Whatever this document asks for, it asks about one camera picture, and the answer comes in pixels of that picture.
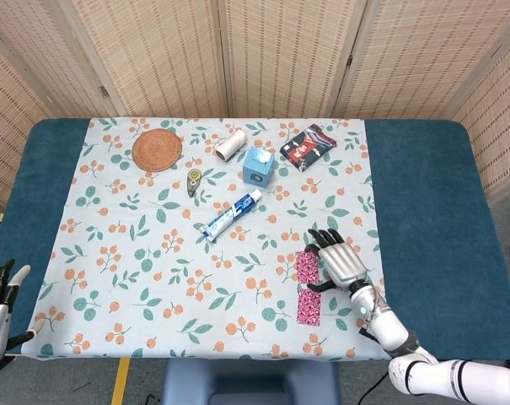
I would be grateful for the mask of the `grey-blue robot torso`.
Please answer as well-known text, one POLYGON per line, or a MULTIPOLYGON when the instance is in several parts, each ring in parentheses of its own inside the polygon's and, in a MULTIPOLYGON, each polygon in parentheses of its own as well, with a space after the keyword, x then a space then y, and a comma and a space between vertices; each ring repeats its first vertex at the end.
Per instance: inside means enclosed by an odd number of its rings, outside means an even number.
POLYGON ((341 397, 332 363, 169 359, 160 405, 341 405, 341 397))

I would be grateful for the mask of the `green correction tape dispenser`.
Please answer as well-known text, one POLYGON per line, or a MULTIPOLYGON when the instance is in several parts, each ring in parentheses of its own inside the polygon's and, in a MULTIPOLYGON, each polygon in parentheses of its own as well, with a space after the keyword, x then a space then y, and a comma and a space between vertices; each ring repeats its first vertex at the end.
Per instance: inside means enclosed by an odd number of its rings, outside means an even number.
POLYGON ((194 197, 201 183, 201 172, 198 169, 189 170, 186 177, 186 190, 189 197, 194 197))

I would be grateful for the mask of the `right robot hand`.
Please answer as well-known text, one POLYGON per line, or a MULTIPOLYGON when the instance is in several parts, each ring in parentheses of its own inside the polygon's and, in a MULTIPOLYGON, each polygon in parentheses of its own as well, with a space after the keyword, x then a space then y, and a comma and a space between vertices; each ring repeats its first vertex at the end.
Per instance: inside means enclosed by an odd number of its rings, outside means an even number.
POLYGON ((323 283, 308 283, 310 290, 322 293, 329 289, 342 289, 354 293, 367 284, 367 268, 335 229, 308 229, 308 232, 314 243, 306 245, 304 251, 313 253, 329 275, 323 283))

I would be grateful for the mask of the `black and red snack packet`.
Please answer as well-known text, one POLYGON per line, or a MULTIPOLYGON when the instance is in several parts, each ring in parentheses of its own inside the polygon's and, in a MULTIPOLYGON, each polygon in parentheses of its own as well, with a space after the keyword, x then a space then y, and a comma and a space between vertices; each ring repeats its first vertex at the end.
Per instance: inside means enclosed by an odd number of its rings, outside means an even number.
POLYGON ((336 145, 335 139, 312 124, 283 144, 280 153, 299 172, 304 172, 336 145))

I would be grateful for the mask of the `blue white toothpaste tube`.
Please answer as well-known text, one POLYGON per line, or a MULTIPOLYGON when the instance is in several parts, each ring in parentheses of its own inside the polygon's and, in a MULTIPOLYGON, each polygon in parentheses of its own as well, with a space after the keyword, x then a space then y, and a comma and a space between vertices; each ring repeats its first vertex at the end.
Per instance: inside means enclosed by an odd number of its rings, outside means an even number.
POLYGON ((237 219, 251 211, 262 197, 259 189, 254 189, 242 196, 230 208, 223 211, 215 219, 205 224, 201 228, 201 233, 209 241, 214 242, 224 230, 229 227, 237 219))

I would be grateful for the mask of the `round woven rattan coaster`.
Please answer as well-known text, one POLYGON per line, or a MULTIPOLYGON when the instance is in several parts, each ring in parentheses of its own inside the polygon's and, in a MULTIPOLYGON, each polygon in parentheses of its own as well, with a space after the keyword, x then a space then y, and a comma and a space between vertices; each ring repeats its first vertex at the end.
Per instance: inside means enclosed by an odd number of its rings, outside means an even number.
POLYGON ((182 141, 165 129, 144 132, 133 144, 132 159, 136 166, 148 172, 161 172, 171 168, 180 158, 182 141))

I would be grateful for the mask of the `bamboo folding screen panel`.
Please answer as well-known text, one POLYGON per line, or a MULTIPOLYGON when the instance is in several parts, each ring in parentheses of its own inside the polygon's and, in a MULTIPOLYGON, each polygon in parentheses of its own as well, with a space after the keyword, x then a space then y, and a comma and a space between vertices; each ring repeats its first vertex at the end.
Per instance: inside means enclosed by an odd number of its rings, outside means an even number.
POLYGON ((435 118, 510 30, 510 0, 368 0, 333 116, 435 118))
POLYGON ((0 36, 46 92, 54 117, 126 116, 76 0, 0 0, 0 36), (103 98, 99 87, 107 88, 103 98))
POLYGON ((30 129, 53 114, 27 64, 0 36, 0 210, 7 207, 30 129))
POLYGON ((510 194, 510 45, 496 57, 451 116, 470 138, 487 200, 510 194))
POLYGON ((217 0, 228 113, 328 117, 368 0, 217 0))
POLYGON ((121 116, 225 117, 217 0, 58 0, 121 116))

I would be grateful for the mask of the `cream thread roll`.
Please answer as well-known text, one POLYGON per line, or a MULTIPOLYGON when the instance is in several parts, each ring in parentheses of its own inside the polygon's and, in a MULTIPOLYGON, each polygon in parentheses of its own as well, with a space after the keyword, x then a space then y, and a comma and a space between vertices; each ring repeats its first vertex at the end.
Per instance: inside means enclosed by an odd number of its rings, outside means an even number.
POLYGON ((247 135, 242 129, 236 129, 228 138, 215 149, 216 156, 222 161, 228 161, 247 142, 247 135))

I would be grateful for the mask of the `small blue cardboard box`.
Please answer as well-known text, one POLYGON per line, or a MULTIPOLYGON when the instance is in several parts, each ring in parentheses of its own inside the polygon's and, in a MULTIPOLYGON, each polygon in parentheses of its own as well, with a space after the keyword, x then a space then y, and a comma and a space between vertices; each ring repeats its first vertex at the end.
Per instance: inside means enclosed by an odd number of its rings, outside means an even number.
POLYGON ((243 163, 243 182, 266 188, 274 163, 274 154, 262 148, 251 147, 243 163))

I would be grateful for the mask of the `floral leaf-print tablecloth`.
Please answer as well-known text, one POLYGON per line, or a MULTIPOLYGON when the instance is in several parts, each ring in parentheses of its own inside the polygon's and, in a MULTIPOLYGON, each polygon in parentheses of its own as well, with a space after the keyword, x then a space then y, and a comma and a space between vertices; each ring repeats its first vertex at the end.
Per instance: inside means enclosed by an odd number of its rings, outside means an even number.
POLYGON ((297 323, 296 252, 308 229, 337 230, 384 290, 366 129, 320 119, 337 145, 304 172, 280 147, 308 119, 94 118, 73 172, 32 320, 21 348, 40 360, 82 357, 382 359, 359 334, 362 319, 342 292, 321 295, 318 326, 297 323), (169 169, 132 159, 146 131, 182 141, 169 169), (246 144, 228 161, 216 147, 236 129, 246 144), (243 182, 251 147, 274 154, 266 188, 243 182), (191 169, 201 172, 194 197, 191 169), (256 206, 213 242, 201 228, 254 189, 256 206))

